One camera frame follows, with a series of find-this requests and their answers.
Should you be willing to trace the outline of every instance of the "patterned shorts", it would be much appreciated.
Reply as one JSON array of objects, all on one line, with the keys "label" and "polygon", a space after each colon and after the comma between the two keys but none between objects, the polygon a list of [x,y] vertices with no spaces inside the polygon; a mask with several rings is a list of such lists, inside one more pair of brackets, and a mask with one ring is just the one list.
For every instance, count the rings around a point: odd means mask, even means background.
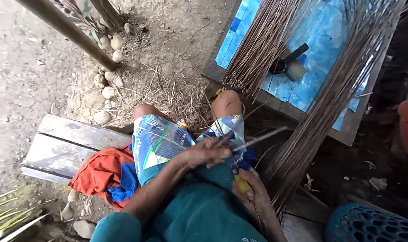
[{"label": "patterned shorts", "polygon": [[[232,142],[239,145],[244,143],[244,124],[242,115],[219,118],[218,122],[213,122],[206,133],[213,132],[219,137],[219,129],[224,134],[234,129],[234,139]],[[186,148],[195,145],[203,139],[202,134],[193,140],[190,134],[172,123],[157,115],[145,115],[134,121],[134,134],[132,136],[132,152],[134,155],[136,171],[140,184],[144,185],[158,174],[160,169],[154,170],[151,174],[142,176],[146,169],[154,168],[159,164],[170,161]]]}]

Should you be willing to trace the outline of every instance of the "teal shirt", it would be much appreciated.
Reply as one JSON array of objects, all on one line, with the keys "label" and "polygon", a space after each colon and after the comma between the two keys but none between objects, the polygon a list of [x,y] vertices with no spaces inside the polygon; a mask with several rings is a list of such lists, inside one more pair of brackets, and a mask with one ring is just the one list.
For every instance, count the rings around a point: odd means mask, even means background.
[{"label": "teal shirt", "polygon": [[246,221],[248,213],[245,208],[238,206],[240,203],[222,186],[186,177],[172,196],[169,204],[156,211],[144,228],[136,217],[127,213],[105,216],[90,241],[266,241]]}]

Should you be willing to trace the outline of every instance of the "orange cloth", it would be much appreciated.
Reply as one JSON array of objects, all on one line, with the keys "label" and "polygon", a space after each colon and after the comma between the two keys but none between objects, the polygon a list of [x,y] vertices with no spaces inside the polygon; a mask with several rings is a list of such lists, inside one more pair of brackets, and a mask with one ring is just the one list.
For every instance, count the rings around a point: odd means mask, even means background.
[{"label": "orange cloth", "polygon": [[88,196],[102,196],[109,204],[121,210],[129,199],[122,202],[112,201],[106,190],[120,186],[124,162],[134,162],[128,145],[120,149],[108,148],[98,151],[80,167],[68,186]]}]

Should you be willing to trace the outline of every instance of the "blue board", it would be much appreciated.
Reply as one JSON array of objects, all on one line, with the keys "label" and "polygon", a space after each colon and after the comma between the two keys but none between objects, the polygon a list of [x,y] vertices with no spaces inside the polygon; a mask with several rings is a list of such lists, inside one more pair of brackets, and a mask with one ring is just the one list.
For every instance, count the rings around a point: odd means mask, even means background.
[{"label": "blue board", "polygon": [[[260,0],[243,0],[235,19],[220,47],[216,63],[226,69],[252,24]],[[287,47],[294,51],[307,43],[309,50],[298,60],[307,69],[301,80],[291,81],[285,74],[268,73],[260,88],[283,102],[306,112],[332,68],[346,40],[347,27],[343,19],[343,0],[318,0],[309,15],[298,26]],[[366,79],[356,92],[360,95],[367,84]],[[356,111],[359,99],[354,98],[348,105]],[[341,130],[347,108],[340,114],[333,128]]]}]

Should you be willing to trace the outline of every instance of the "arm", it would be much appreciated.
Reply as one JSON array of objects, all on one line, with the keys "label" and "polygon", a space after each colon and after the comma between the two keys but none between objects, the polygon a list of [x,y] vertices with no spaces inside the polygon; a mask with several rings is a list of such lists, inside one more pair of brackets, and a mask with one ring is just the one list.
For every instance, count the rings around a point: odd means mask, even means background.
[{"label": "arm", "polygon": [[207,163],[207,167],[210,168],[222,162],[222,158],[231,156],[229,149],[210,149],[215,142],[217,142],[216,139],[206,138],[175,156],[152,181],[142,186],[131,197],[121,212],[136,217],[144,226],[168,192],[190,169],[204,163]]},{"label": "arm", "polygon": [[287,242],[276,212],[271,205],[270,196],[259,178],[258,173],[254,170],[246,171],[243,169],[240,169],[238,172],[239,175],[250,184],[252,190],[242,193],[235,180],[233,180],[232,192],[249,210],[257,224],[261,225],[262,235],[269,242]]}]

